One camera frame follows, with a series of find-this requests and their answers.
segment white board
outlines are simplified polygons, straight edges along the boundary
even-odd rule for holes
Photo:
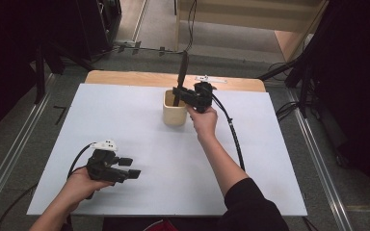
[[[76,215],[220,216],[226,207],[215,175],[197,140],[192,120],[170,127],[162,119],[166,88],[80,85],[40,179],[28,215],[41,215],[66,181],[87,144],[112,139],[120,157],[134,159],[136,180],[126,180],[83,201]],[[268,93],[216,90],[241,145],[248,175],[284,216],[306,216],[297,179]],[[216,134],[238,163],[225,115]],[[93,154],[88,149],[77,167]]]

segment person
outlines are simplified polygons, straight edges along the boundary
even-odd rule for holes
[[[201,114],[189,105],[186,105],[186,109],[194,122],[198,141],[225,198],[227,211],[221,218],[216,219],[214,230],[288,230],[277,206],[263,196],[254,181],[233,161],[217,140],[215,129],[218,115],[216,110],[208,107]],[[84,168],[75,171],[31,230],[60,230],[63,221],[70,212],[77,208],[81,200],[95,190],[111,184],[91,180]],[[121,226],[114,227],[115,230],[119,230]]]

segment hand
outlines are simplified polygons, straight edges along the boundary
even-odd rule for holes
[[[194,121],[194,128],[197,131],[199,141],[215,138],[216,122],[218,121],[216,110],[209,107],[201,114],[190,105],[186,105],[186,109],[191,116],[191,120]]]
[[[77,169],[68,177],[62,190],[55,201],[64,203],[70,212],[74,211],[79,203],[89,197],[95,191],[107,186],[114,185],[114,182],[92,180],[85,167]]]

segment pen holder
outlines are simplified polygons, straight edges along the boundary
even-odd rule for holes
[[[164,105],[163,105],[163,119],[164,123],[172,126],[183,125],[186,121],[186,108],[185,103],[180,100],[178,107],[173,106],[173,95],[172,90],[167,90],[164,93]]]

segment person's left hand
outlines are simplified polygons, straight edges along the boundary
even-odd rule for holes
[[[59,203],[64,203],[69,211],[72,212],[82,200],[89,197],[92,193],[114,184],[114,182],[92,180],[87,169],[82,167],[75,170],[73,174],[68,177],[55,200]]]

